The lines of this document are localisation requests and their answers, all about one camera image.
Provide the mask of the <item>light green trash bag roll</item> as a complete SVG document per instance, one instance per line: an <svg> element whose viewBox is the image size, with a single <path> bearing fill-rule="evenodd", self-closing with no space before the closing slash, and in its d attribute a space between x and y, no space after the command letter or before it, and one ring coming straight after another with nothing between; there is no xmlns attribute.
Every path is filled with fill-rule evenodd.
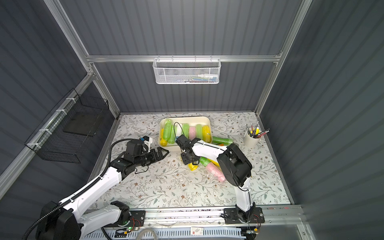
<svg viewBox="0 0 384 240"><path fill-rule="evenodd" d="M182 133L188 139L189 138L189 124L182 124Z"/></svg>
<svg viewBox="0 0 384 240"><path fill-rule="evenodd" d="M175 141L176 141L176 136L175 136L175 133L172 132L171 135L170 135L170 138L168 140L168 143L172 145L172 144L175 143Z"/></svg>
<svg viewBox="0 0 384 240"><path fill-rule="evenodd" d="M162 135L163 139L165 141L168 141L171 138L171 133L172 133L172 120L165 119L164 131Z"/></svg>
<svg viewBox="0 0 384 240"><path fill-rule="evenodd" d="M196 137L199 139L203 139L203 126L201 124L196 125Z"/></svg>

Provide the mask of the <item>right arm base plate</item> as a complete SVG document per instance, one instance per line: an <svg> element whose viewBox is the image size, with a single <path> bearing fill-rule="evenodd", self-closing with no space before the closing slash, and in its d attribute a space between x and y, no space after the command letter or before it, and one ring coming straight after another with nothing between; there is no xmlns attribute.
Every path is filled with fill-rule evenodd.
<svg viewBox="0 0 384 240"><path fill-rule="evenodd" d="M262 208L251 207L249 211L244 212L238 208L225 208L221 213L221 218L227 225L230 224L255 224L265 223L265 217Z"/></svg>

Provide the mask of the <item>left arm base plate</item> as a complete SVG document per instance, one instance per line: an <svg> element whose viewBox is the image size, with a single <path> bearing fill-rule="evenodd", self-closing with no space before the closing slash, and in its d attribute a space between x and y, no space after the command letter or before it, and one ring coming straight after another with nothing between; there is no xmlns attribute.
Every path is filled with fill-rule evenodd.
<svg viewBox="0 0 384 240"><path fill-rule="evenodd" d="M122 216L118 218L118 221L112 224L106 225L107 228L121 227L121 228L139 228L144 225L146 211L129 211L122 213Z"/></svg>

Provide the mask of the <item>pink trash bag roll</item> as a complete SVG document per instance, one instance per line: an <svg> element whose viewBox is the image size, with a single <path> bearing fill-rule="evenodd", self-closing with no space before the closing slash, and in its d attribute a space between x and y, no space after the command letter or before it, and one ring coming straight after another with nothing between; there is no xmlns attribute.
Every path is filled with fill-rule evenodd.
<svg viewBox="0 0 384 240"><path fill-rule="evenodd" d="M196 127L194 126L190 126L189 127L189 139L190 140L193 140L195 139L197 136L197 131L196 131Z"/></svg>
<svg viewBox="0 0 384 240"><path fill-rule="evenodd" d="M208 163L206 165L206 170L212 174L213 176L215 176L219 182L225 182L226 181L226 178L223 174L223 172L216 166L214 165L213 163Z"/></svg>

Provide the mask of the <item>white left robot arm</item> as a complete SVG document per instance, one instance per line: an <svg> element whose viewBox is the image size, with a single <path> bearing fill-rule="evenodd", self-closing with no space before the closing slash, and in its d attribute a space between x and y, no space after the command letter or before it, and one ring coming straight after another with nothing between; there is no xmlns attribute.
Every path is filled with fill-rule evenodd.
<svg viewBox="0 0 384 240"><path fill-rule="evenodd" d="M33 230L37 240L79 240L110 224L133 229L137 219L131 216L130 207L113 201L107 207L88 214L87 209L111 187L117 185L137 167L149 167L163 160L169 151L151 148L152 138L125 139L126 151L112 160L108 156L102 173L72 195L58 203L49 202L36 220L22 236L28 239Z"/></svg>

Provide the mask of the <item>white blue trash bag roll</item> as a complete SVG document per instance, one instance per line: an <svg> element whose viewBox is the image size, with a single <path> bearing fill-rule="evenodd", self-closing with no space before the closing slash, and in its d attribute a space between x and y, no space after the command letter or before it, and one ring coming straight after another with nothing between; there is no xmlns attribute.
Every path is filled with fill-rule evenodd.
<svg viewBox="0 0 384 240"><path fill-rule="evenodd" d="M176 136L176 138L178 138L179 136L181 136L183 134L182 125L180 125L179 123L176 123L174 128L175 128L175 136Z"/></svg>

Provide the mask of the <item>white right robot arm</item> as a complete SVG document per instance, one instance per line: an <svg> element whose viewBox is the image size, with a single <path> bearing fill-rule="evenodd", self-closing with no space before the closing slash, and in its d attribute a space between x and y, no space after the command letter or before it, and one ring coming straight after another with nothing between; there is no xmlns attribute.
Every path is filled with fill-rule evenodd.
<svg viewBox="0 0 384 240"><path fill-rule="evenodd" d="M255 208L250 194L253 167L237 145L217 146L198 138L189 140L184 135L176 139L176 144L182 151L181 157L185 165L197 165L201 157L218 163L226 180L236 189L238 216L246 217L252 213Z"/></svg>

